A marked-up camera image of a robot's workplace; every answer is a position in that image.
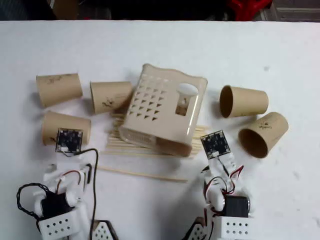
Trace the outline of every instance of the beige plastic box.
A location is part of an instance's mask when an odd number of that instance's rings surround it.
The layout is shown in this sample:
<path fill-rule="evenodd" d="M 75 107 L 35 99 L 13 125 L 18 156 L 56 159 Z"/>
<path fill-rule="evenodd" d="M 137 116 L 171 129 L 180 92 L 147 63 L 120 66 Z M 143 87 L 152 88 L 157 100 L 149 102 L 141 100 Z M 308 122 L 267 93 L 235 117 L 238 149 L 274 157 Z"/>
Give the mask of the beige plastic box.
<path fill-rule="evenodd" d="M 144 64 L 121 138 L 146 148 L 187 157 L 208 81 L 174 69 Z"/>

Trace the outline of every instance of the white table surface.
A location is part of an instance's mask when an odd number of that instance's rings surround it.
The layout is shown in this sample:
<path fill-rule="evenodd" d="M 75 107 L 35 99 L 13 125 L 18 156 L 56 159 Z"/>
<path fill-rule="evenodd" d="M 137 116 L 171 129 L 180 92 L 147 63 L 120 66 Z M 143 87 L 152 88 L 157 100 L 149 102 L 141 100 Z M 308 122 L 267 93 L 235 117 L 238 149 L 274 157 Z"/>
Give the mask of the white table surface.
<path fill-rule="evenodd" d="M 40 182 L 48 163 L 64 159 L 42 145 L 47 109 L 39 105 L 36 75 L 79 73 L 83 98 L 48 110 L 91 118 L 88 147 L 104 150 L 112 118 L 89 115 L 89 82 L 135 84 L 144 63 L 208 79 L 198 124 L 210 126 L 210 132 L 223 129 L 236 161 L 245 164 L 242 177 L 253 195 L 259 225 L 256 239 L 319 239 L 319 43 L 319 23 L 0 22 L 1 239 L 41 239 L 34 219 L 17 209 L 16 192 L 25 183 Z M 265 159 L 246 154 L 237 140 L 239 129 L 252 117 L 221 118 L 217 99 L 227 84 L 266 91 L 267 112 L 287 118 L 289 131 Z M 118 168 L 129 161 L 100 157 L 101 165 Z M 121 240 L 181 239 L 203 213 L 198 173 L 207 164 L 204 152 L 192 160 L 137 163 L 130 162 L 135 171 L 167 168 L 190 181 L 99 171 L 96 218 L 110 220 Z M 25 192 L 22 202 L 31 208 L 33 201 Z M 85 198 L 92 209 L 91 189 Z"/>

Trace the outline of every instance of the red object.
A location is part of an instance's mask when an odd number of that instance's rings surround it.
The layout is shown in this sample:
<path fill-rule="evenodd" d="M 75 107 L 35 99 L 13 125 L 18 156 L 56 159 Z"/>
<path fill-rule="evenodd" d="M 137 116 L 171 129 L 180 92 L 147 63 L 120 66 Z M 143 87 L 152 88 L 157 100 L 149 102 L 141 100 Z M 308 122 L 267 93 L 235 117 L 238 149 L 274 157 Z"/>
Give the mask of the red object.
<path fill-rule="evenodd" d="M 261 9 L 272 0 L 228 0 L 228 6 L 235 12 L 236 21 L 251 21 Z"/>

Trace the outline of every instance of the bundle of wooden sticks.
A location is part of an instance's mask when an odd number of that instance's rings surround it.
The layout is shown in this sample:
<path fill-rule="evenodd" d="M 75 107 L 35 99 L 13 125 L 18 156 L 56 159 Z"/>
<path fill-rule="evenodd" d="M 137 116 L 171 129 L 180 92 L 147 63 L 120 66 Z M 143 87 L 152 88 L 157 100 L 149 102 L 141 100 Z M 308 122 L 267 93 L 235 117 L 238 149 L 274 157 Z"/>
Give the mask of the bundle of wooden sticks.
<path fill-rule="evenodd" d="M 106 145 L 107 150 L 103 151 L 103 154 L 176 158 L 176 156 L 173 155 L 157 152 L 149 148 L 137 146 L 123 141 L 119 135 L 119 127 L 124 123 L 125 115 L 114 113 L 112 116 L 115 118 L 113 122 L 113 130 L 109 132 Z M 193 158 L 201 150 L 202 144 L 200 137 L 206 135 L 206 129 L 206 126 L 196 126 L 194 135 L 192 137 L 192 151 L 189 158 Z"/>

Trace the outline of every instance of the brown paper cup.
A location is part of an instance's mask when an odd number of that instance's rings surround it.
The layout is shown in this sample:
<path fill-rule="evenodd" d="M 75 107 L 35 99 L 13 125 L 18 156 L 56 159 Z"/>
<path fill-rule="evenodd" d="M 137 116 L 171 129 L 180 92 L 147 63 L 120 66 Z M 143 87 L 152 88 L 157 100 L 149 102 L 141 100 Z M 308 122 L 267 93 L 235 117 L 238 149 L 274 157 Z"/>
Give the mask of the brown paper cup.
<path fill-rule="evenodd" d="M 42 123 L 42 141 L 44 145 L 55 145 L 58 129 L 76 129 L 83 131 L 82 142 L 88 144 L 91 131 L 91 120 L 76 116 L 48 111 Z"/>
<path fill-rule="evenodd" d="M 77 73 L 36 76 L 36 85 L 40 100 L 45 108 L 82 97 L 81 84 Z"/>
<path fill-rule="evenodd" d="M 90 88 L 95 114 L 110 112 L 129 104 L 133 90 L 129 81 L 91 82 Z"/>
<path fill-rule="evenodd" d="M 238 137 L 249 154 L 262 159 L 268 155 L 288 128 L 289 125 L 284 116 L 277 112 L 270 112 L 240 130 Z"/>
<path fill-rule="evenodd" d="M 225 118 L 264 114 L 268 104 L 264 91 L 226 85 L 220 93 L 220 111 Z"/>

